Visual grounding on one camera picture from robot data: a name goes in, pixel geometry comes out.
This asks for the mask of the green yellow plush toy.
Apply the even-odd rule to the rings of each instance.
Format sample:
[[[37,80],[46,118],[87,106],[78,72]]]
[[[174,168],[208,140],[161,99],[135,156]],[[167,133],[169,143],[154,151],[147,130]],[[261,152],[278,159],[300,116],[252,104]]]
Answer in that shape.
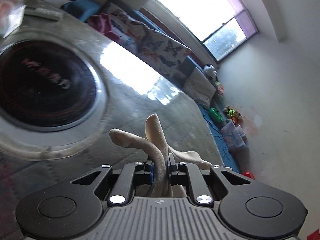
[[[225,115],[229,119],[236,118],[236,120],[242,120],[242,114],[237,109],[234,109],[231,106],[226,106],[223,109],[223,113],[225,113]]]

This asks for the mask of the cream beige garment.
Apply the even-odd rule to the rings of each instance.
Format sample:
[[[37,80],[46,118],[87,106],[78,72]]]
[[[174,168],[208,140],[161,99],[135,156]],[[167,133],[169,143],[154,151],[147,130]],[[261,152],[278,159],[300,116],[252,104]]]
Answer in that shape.
[[[146,119],[145,135],[146,137],[143,138],[117,128],[113,128],[109,132],[114,144],[124,148],[141,149],[155,163],[155,181],[147,192],[150,197],[185,197],[187,195],[183,186],[169,185],[167,161],[170,153],[173,154],[176,161],[195,164],[202,170],[209,170],[212,166],[195,151],[180,152],[169,146],[157,114]]]

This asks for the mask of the blue corner sofa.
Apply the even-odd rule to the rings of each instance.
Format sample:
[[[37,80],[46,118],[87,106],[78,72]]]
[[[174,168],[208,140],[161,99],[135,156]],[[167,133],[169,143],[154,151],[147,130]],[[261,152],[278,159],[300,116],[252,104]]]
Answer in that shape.
[[[231,153],[235,137],[223,135],[225,126],[233,132],[238,131],[238,126],[226,118],[215,102],[220,83],[216,76],[206,73],[210,65],[201,67],[182,41],[121,0],[107,0],[103,5],[95,0],[76,0],[61,9],[118,42],[188,94],[206,120],[223,162],[235,172],[241,171]]]

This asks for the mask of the butterfly print cushion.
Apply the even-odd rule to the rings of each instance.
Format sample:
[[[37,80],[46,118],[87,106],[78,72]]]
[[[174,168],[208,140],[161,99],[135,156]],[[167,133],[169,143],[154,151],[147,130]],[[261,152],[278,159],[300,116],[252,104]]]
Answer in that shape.
[[[182,79],[181,66],[190,52],[180,42],[151,29],[140,46],[139,57],[164,77]]]
[[[110,17],[112,31],[119,36],[118,43],[133,54],[138,54],[140,45],[150,28],[129,16],[123,9],[110,3],[104,10]]]

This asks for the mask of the pink white tissue pack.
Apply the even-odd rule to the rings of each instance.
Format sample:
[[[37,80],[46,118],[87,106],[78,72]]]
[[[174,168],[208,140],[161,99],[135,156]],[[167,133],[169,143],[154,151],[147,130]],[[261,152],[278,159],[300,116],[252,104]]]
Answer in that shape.
[[[22,24],[25,7],[24,0],[1,0],[1,38],[6,38]]]

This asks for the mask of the black round induction cooktop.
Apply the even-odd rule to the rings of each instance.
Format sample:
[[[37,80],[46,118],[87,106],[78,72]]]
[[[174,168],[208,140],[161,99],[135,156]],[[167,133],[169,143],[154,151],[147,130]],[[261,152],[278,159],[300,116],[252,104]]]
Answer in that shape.
[[[97,109],[94,69],[59,44],[25,40],[1,50],[1,115],[31,131],[55,132],[81,124]]]

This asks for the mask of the plain beige cushion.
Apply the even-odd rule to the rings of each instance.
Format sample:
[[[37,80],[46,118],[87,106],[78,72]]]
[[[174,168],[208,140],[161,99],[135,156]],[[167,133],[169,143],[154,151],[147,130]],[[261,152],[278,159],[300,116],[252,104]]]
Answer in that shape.
[[[183,91],[194,101],[201,104],[205,109],[210,109],[211,100],[216,88],[198,68],[186,79]]]

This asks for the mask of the magenta cloth on sofa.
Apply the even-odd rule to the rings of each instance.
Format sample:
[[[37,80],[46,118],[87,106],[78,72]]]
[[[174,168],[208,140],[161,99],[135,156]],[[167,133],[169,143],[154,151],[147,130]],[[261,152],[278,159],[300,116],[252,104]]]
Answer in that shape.
[[[90,27],[110,38],[111,40],[115,42],[120,41],[120,36],[115,27],[113,27],[108,14],[92,15],[87,19],[86,22]]]

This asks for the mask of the grey remote control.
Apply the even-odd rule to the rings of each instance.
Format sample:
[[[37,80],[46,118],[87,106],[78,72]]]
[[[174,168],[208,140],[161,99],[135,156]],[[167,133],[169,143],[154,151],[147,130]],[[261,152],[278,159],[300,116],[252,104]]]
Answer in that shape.
[[[24,14],[28,16],[43,18],[43,19],[56,21],[56,22],[63,19],[63,13],[54,11],[54,10],[44,9],[44,8],[26,7]]]

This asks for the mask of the clear plastic storage box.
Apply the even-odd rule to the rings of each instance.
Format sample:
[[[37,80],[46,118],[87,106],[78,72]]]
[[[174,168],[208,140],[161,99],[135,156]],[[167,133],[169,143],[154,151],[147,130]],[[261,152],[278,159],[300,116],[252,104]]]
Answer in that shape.
[[[248,145],[244,141],[246,135],[239,125],[235,126],[232,121],[229,121],[221,128],[220,132],[231,152],[235,153],[248,149]]]

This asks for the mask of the right butterfly print cushion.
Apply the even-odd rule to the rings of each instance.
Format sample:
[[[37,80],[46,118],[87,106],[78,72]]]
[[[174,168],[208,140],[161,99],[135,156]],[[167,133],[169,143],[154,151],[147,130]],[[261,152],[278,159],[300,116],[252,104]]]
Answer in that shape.
[[[139,57],[164,77],[182,79],[181,66],[190,52],[180,42],[151,29],[140,46]]]

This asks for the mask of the window with frame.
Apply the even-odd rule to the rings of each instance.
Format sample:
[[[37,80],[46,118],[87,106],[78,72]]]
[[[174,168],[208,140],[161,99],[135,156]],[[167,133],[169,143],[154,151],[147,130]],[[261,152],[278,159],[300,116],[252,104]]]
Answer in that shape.
[[[216,63],[258,31],[242,0],[149,0],[144,9]]]

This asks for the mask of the red object on floor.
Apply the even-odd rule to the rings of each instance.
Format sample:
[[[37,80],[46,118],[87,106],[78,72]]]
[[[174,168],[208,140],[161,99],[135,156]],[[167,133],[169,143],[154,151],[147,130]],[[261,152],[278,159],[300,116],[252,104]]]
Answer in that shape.
[[[255,180],[255,176],[252,172],[244,172],[242,175],[246,176],[247,178]]]

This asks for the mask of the left butterfly print cushion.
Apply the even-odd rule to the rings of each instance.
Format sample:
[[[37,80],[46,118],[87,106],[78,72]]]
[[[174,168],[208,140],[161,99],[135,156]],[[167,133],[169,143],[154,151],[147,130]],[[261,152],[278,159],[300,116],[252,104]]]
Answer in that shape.
[[[104,10],[110,17],[112,31],[119,36],[118,43],[133,54],[138,54],[140,45],[150,28],[129,16],[123,9],[110,3]]]

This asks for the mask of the green plastic bowl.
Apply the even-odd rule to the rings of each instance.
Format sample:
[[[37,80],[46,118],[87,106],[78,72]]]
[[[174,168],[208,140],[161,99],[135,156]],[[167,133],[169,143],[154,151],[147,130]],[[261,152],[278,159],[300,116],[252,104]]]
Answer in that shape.
[[[218,124],[223,123],[223,117],[219,113],[218,110],[216,110],[214,107],[210,107],[208,111],[209,117],[213,120],[213,122],[216,122]]]

